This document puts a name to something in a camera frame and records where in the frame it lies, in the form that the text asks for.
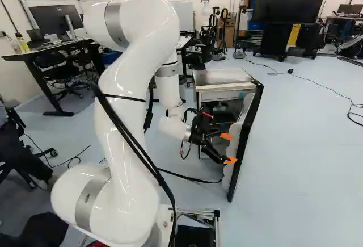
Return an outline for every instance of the cardboard box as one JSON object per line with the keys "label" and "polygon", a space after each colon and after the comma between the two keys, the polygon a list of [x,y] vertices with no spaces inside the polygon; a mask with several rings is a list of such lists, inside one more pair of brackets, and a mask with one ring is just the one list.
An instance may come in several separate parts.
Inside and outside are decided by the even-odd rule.
{"label": "cardboard box", "polygon": [[239,30],[238,31],[238,36],[245,37],[246,35],[247,35],[247,31],[246,30]]}
{"label": "cardboard box", "polygon": [[246,6],[246,8],[249,8],[250,0],[240,0],[241,6]]}

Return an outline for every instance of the cable on floor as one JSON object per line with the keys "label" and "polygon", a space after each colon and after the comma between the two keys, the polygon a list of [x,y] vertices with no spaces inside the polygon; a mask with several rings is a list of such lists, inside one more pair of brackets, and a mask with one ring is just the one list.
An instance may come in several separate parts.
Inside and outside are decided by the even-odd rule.
{"label": "cable on floor", "polygon": [[316,84],[316,85],[318,85],[318,86],[320,86],[320,87],[323,87],[323,88],[325,88],[325,89],[327,89],[327,90],[330,90],[330,91],[334,92],[335,94],[337,94],[338,96],[340,96],[340,97],[342,97],[342,98],[348,99],[348,100],[351,102],[351,106],[349,107],[349,110],[348,110],[348,112],[347,112],[347,117],[348,117],[348,119],[349,119],[351,122],[354,122],[355,124],[357,124],[357,125],[359,125],[359,126],[362,126],[362,127],[363,127],[363,124],[362,124],[362,123],[359,123],[359,122],[355,121],[355,120],[351,117],[352,115],[356,115],[356,116],[359,116],[359,117],[363,118],[363,115],[360,115],[360,114],[357,114],[357,113],[355,113],[355,112],[352,112],[352,111],[351,111],[353,106],[354,106],[354,107],[357,107],[357,108],[363,108],[363,103],[354,103],[354,102],[353,102],[353,100],[352,100],[350,97],[347,97],[347,96],[345,96],[345,95],[343,95],[343,94],[340,94],[340,93],[338,93],[337,91],[335,91],[334,89],[329,88],[329,87],[324,86],[324,85],[321,85],[321,84],[319,84],[319,83],[317,83],[317,82],[315,82],[315,81],[313,81],[313,80],[311,80],[311,79],[303,78],[303,77],[297,76],[297,75],[295,75],[295,74],[290,74],[290,75],[292,75],[292,76],[294,76],[294,77],[296,77],[296,78],[304,79],[305,81],[310,81],[310,82],[312,82],[312,83],[314,83],[314,84]]}
{"label": "cable on floor", "polygon": [[[24,135],[25,136],[27,136],[32,142],[33,142],[33,144],[34,144],[34,146],[38,149],[38,150],[40,150],[40,152],[41,153],[44,153],[44,151],[41,149],[41,148],[39,148],[39,146],[34,142],[34,140],[30,137],[30,136],[28,136],[26,133],[24,133]],[[60,163],[60,164],[58,164],[58,165],[55,165],[55,166],[52,166],[51,164],[50,164],[50,162],[49,162],[49,160],[48,160],[48,158],[47,158],[47,156],[46,155],[44,155],[44,158],[45,158],[45,160],[47,161],[47,164],[48,164],[48,166],[50,167],[50,168],[56,168],[56,167],[58,167],[58,166],[61,166],[61,165],[64,165],[65,163],[67,163],[67,168],[71,168],[71,166],[70,166],[70,164],[72,163],[72,161],[73,160],[75,160],[75,159],[77,159],[78,160],[78,163],[77,163],[77,165],[79,165],[80,163],[81,163],[81,158],[79,158],[79,156],[83,153],[83,152],[85,152],[89,147],[90,147],[91,145],[88,145],[87,147],[85,147],[84,149],[83,149],[83,151],[81,151],[80,153],[78,153],[76,156],[74,156],[74,157],[72,157],[72,158],[69,158],[68,160],[66,160],[66,161],[64,161],[64,162],[62,162],[62,163]]]}
{"label": "cable on floor", "polygon": [[273,71],[273,73],[267,73],[267,75],[269,75],[269,76],[277,76],[277,75],[280,75],[280,74],[284,74],[284,73],[279,73],[279,72],[278,72],[278,71],[276,71],[274,68],[272,68],[272,67],[270,67],[270,66],[268,66],[268,65],[260,64],[260,63],[258,63],[258,62],[249,61],[249,60],[247,60],[247,61],[248,61],[250,64],[262,65],[263,67],[270,68],[270,69]]}
{"label": "cable on floor", "polygon": [[222,182],[222,179],[224,177],[224,175],[222,176],[221,179],[219,179],[218,181],[215,181],[215,182],[211,182],[211,181],[206,181],[206,180],[202,180],[202,179],[198,179],[198,178],[193,178],[193,177],[189,177],[189,176],[185,176],[185,175],[181,175],[181,174],[178,174],[178,173],[175,173],[175,172],[172,172],[172,171],[169,171],[169,170],[166,170],[166,169],[162,169],[162,168],[158,168],[158,170],[162,171],[162,172],[165,172],[167,174],[170,174],[170,175],[173,175],[173,176],[176,176],[176,177],[179,177],[181,179],[184,179],[184,180],[188,180],[188,181],[192,181],[192,182],[198,182],[198,183],[220,183]]}

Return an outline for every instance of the power cable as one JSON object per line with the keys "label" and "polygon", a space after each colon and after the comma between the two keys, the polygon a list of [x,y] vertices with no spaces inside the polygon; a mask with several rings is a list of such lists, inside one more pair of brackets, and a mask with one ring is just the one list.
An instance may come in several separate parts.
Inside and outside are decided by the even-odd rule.
{"label": "power cable", "polygon": [[[34,140],[30,137],[30,136],[28,136],[26,133],[24,133],[24,135],[25,136],[27,136],[32,142],[33,142],[33,144],[34,144],[34,146],[38,149],[38,150],[40,150],[40,152],[41,153],[43,153],[44,154],[44,151],[41,149],[41,148],[39,148],[39,146],[34,142]],[[66,160],[66,161],[64,161],[64,162],[62,162],[62,163],[60,163],[60,164],[58,164],[58,165],[55,165],[55,166],[52,166],[51,164],[50,164],[50,162],[49,162],[49,160],[48,160],[48,158],[47,158],[47,156],[46,155],[44,155],[44,158],[45,158],[45,160],[47,161],[47,164],[48,164],[48,166],[50,167],[50,168],[56,168],[56,167],[58,167],[58,166],[61,166],[61,165],[64,165],[65,163],[67,163],[67,168],[71,168],[71,166],[70,166],[70,164],[71,164],[71,162],[74,160],[74,159],[77,159],[78,160],[78,164],[77,165],[79,165],[80,163],[81,163],[81,158],[79,158],[79,156],[83,153],[83,152],[85,152],[89,147],[90,147],[91,145],[88,145],[87,147],[85,147],[80,153],[78,153],[76,156],[74,156],[74,157],[72,157],[72,158],[69,158],[68,160]]]}
{"label": "power cable", "polygon": [[317,83],[317,82],[315,82],[315,81],[313,81],[313,80],[311,80],[311,79],[303,78],[303,77],[297,76],[297,75],[295,75],[295,74],[290,74],[290,75],[292,75],[292,76],[294,76],[294,77],[296,77],[296,78],[300,78],[300,79],[304,79],[304,80],[306,80],[306,81],[310,81],[310,82],[312,82],[312,83],[314,83],[314,84],[316,84],[316,85],[318,85],[318,86],[320,86],[320,87],[323,87],[323,88],[325,88],[325,89],[327,89],[327,90],[330,90],[330,91],[334,92],[335,94],[337,94],[338,96],[340,96],[340,97],[342,97],[342,98],[348,99],[348,100],[351,102],[351,105],[350,105],[349,110],[348,110],[348,112],[347,112],[347,118],[348,118],[351,122],[354,122],[355,124],[357,124],[357,125],[359,125],[359,126],[362,126],[362,127],[363,127],[363,124],[362,124],[362,123],[359,123],[359,122],[357,122],[357,121],[353,120],[353,118],[351,117],[351,115],[356,115],[356,116],[359,116],[359,117],[363,118],[363,115],[360,115],[360,114],[357,114],[357,113],[355,113],[355,112],[352,112],[352,111],[351,111],[353,106],[354,106],[354,107],[357,107],[357,108],[363,108],[363,103],[354,103],[354,102],[353,102],[353,100],[352,100],[352,98],[347,97],[347,96],[345,96],[345,95],[343,95],[343,94],[340,94],[340,93],[338,93],[337,91],[335,91],[334,89],[329,88],[329,87],[324,86],[324,85],[321,85],[321,84],[319,84],[319,83]]}

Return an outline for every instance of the table leg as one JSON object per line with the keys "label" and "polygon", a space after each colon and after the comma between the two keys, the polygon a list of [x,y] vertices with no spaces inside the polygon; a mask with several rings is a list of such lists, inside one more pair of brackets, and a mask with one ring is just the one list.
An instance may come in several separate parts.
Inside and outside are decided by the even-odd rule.
{"label": "table leg", "polygon": [[[196,92],[197,110],[200,110],[199,92]],[[198,145],[198,159],[200,159],[200,145]]]}
{"label": "table leg", "polygon": [[73,112],[65,112],[63,111],[62,107],[59,105],[58,100],[54,97],[51,90],[49,89],[46,81],[43,79],[42,75],[39,73],[37,68],[35,67],[32,61],[26,61],[26,66],[28,67],[30,73],[32,73],[35,81],[38,83],[39,87],[45,94],[45,96],[49,99],[51,104],[54,106],[56,111],[52,112],[44,112],[43,115],[53,115],[53,116],[73,116]]}
{"label": "table leg", "polygon": [[92,61],[95,65],[98,75],[101,75],[103,73],[103,71],[105,71],[106,68],[104,66],[102,56],[101,56],[100,52],[98,51],[99,45],[98,44],[89,44],[87,46],[87,48],[88,48],[88,51],[92,55]]}

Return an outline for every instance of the wheel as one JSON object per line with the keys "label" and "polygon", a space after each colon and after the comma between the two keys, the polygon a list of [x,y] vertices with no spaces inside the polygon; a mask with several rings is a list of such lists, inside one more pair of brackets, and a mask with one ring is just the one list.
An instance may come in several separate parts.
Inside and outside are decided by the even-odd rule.
{"label": "wheel", "polygon": [[51,152],[50,152],[50,156],[51,157],[57,157],[59,154],[58,154],[58,151],[55,149],[55,150],[52,150]]}
{"label": "wheel", "polygon": [[285,57],[284,57],[283,55],[278,55],[278,56],[277,56],[277,60],[278,60],[279,62],[284,61],[284,59],[285,59]]}

